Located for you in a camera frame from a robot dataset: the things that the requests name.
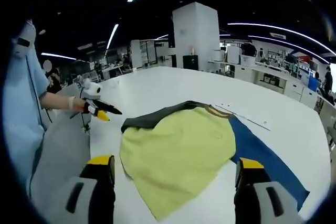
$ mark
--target shirt sleeve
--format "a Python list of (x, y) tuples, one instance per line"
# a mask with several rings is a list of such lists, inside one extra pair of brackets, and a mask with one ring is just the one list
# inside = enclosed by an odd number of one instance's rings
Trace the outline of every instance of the shirt sleeve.
[(37, 96), (40, 97), (47, 91), (49, 81), (43, 69), (41, 68), (40, 63), (38, 62), (35, 47), (29, 52), (28, 58), (30, 58), (31, 62), (31, 68), (34, 75), (33, 78), (35, 80), (35, 88)]

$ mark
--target yellow towel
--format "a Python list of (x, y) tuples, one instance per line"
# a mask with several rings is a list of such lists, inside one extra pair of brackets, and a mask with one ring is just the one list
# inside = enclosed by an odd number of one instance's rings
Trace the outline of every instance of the yellow towel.
[(235, 154), (228, 119), (204, 108), (175, 112), (154, 129), (130, 127), (120, 156), (157, 220), (196, 197)]

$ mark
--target wristband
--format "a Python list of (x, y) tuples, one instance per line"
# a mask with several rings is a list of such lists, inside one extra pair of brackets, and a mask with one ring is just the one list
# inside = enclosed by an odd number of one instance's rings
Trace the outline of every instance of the wristband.
[(73, 110), (75, 97), (69, 97), (69, 110)]

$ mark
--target black ceiling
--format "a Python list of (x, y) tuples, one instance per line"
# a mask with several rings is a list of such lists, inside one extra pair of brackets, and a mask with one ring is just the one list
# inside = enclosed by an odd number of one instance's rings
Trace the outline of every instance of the black ceiling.
[[(287, 42), (317, 54), (328, 52), (300, 36), (256, 26), (228, 26), (229, 22), (268, 24), (306, 34), (333, 50), (332, 40), (336, 9), (332, 0), (37, 0), (33, 22), (38, 35), (38, 53), (49, 52), (86, 59), (87, 51), (104, 50), (115, 24), (119, 28), (111, 47), (127, 45), (132, 39), (152, 39), (169, 32), (171, 13), (188, 3), (198, 1), (218, 10), (223, 33), (245, 38), (247, 35), (270, 37), (270, 32), (287, 36)], [(97, 42), (106, 41), (105, 48)], [(87, 43), (93, 49), (79, 51)]]

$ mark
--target light blue shirt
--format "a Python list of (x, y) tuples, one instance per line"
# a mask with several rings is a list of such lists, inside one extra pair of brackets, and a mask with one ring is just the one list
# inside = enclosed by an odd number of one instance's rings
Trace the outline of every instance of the light blue shirt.
[[(26, 57), (34, 87), (29, 77)], [(24, 187), (31, 176), (35, 152), (44, 135), (39, 117), (40, 104), (33, 88), (39, 97), (46, 92), (49, 84), (37, 60), (35, 49), (30, 50), (26, 57), (11, 57), (3, 91), (5, 142), (19, 181)]]

